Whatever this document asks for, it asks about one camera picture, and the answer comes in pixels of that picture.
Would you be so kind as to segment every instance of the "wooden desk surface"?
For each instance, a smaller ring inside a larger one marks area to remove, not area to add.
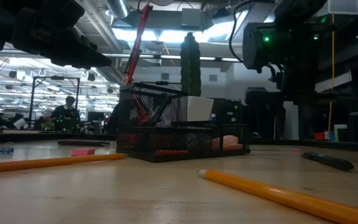
[[[56,141],[16,144],[15,154],[0,160],[66,157],[78,148]],[[221,170],[358,207],[358,152],[251,148],[250,155],[214,159],[153,164],[127,158],[2,172],[0,223],[329,223],[208,181],[198,169]],[[343,172],[301,158],[303,151],[341,157],[356,168]],[[108,147],[97,150],[108,152]]]

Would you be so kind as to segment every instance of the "yellow pencil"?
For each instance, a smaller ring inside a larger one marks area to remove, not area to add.
[[[97,161],[111,161],[117,159],[123,159],[126,154],[108,154],[108,155],[93,155],[93,156],[77,156],[77,157],[65,157],[65,158],[52,158],[52,159],[33,159],[26,161],[11,161],[0,162],[0,172],[21,170],[21,169],[33,169],[40,167],[62,166],[69,164],[77,164],[82,162],[97,162]]]
[[[198,172],[208,180],[269,199],[321,218],[337,223],[358,223],[358,208],[341,205],[215,170],[199,170]]]

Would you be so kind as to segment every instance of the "computer monitor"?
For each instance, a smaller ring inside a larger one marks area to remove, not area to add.
[[[104,121],[104,112],[88,112],[88,121]]]

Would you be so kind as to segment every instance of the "pink eraser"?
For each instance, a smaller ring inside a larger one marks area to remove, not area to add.
[[[96,149],[79,149],[74,150],[71,154],[71,156],[88,156],[88,155],[94,155]]]

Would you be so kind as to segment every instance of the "black wire mesh organizer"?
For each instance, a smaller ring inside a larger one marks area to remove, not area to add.
[[[120,89],[117,152],[150,162],[250,153],[246,124],[187,122],[187,94],[133,83]],[[239,139],[224,147],[224,136]]]

